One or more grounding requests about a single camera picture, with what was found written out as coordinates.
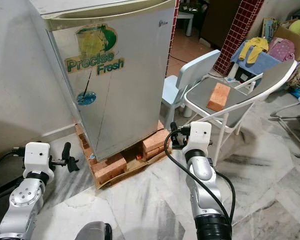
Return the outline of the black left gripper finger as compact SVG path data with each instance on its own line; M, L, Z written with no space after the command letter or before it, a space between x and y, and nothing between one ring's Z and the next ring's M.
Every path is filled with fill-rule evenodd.
M74 158L72 155L70 155L71 148L72 144L70 144L70 142L66 142L62 150L62 165L67 167L70 173L80 170L77 165L77 162L79 161L76 160L76 158Z

